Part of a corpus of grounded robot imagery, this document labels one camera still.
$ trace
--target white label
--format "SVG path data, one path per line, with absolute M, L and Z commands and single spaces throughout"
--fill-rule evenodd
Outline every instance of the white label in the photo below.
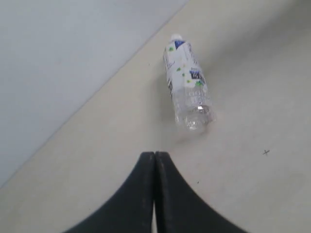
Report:
M 171 95 L 184 87 L 202 86 L 207 91 L 202 69 L 195 59 L 189 42 L 176 40 L 164 50 L 163 60 Z

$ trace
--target plastic water bottle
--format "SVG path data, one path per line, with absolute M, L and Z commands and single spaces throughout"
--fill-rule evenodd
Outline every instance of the plastic water bottle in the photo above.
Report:
M 213 113 L 207 83 L 191 44 L 178 34 L 172 35 L 163 60 L 176 123 L 190 131 L 204 130 Z

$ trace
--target beige floor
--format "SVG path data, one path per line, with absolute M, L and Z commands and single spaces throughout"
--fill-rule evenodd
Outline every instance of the beige floor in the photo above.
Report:
M 140 152 L 167 150 L 249 232 L 309 233 L 310 10 L 308 0 L 191 0 L 0 190 L 0 232 L 62 232 L 118 189 Z M 175 32 L 192 42 L 217 114 L 188 140 L 162 64 Z

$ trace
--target white wall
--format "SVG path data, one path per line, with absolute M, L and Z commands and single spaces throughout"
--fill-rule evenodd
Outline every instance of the white wall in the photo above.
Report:
M 2 0 L 0 186 L 186 1 Z

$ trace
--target white bottle cap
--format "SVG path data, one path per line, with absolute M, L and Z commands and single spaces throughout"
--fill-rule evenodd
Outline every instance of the white bottle cap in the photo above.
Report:
M 171 41 L 174 41 L 174 40 L 183 40 L 183 38 L 180 34 L 173 34 L 171 36 Z

